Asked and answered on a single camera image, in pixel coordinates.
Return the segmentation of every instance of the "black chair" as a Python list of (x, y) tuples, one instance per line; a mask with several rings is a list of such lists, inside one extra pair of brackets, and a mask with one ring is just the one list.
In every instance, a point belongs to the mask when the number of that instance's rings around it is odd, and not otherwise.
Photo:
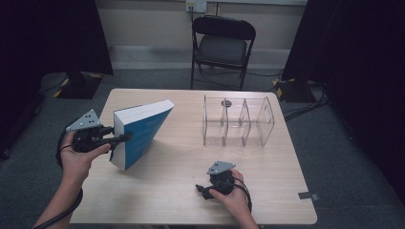
[[(256, 38), (254, 27), (244, 20), (204, 15), (193, 21), (192, 30), (193, 59), (190, 89), (193, 89), (194, 67), (197, 64), (200, 71), (201, 65), (240, 70), (241, 91)], [(200, 44), (198, 34), (202, 35)]]

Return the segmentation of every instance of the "clear acrylic box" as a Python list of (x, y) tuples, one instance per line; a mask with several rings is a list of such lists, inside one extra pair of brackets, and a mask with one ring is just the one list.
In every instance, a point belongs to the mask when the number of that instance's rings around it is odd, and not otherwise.
[(274, 126), (264, 98), (204, 97), (204, 146), (265, 146)]

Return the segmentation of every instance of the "electrical outlet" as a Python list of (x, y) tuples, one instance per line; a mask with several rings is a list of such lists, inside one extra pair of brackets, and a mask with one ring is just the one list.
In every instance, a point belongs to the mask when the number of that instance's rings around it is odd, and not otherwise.
[(197, 11), (197, 1), (186, 0), (185, 1), (185, 11)]
[(197, 1), (197, 12), (206, 12), (206, 0)]
[(206, 12), (206, 0), (186, 0), (185, 11)]

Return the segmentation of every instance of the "person's left hand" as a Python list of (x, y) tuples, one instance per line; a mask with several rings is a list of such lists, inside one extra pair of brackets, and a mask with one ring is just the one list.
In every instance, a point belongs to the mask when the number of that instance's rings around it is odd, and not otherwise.
[(74, 132), (68, 132), (61, 144), (60, 156), (63, 165), (63, 178), (70, 181), (79, 182), (80, 184), (89, 175), (89, 170), (92, 166), (92, 161), (105, 153), (107, 153), (111, 145), (102, 145), (88, 153), (78, 153), (70, 146), (74, 140)]

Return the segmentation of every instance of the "black curtain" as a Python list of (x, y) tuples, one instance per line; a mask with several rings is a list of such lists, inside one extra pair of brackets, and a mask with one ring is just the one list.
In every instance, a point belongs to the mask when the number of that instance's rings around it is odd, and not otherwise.
[(0, 150), (38, 95), (42, 77), (69, 69), (113, 74), (94, 0), (0, 2)]
[(283, 79), (326, 84), (355, 141), (405, 203), (403, 9), (394, 0), (309, 0)]

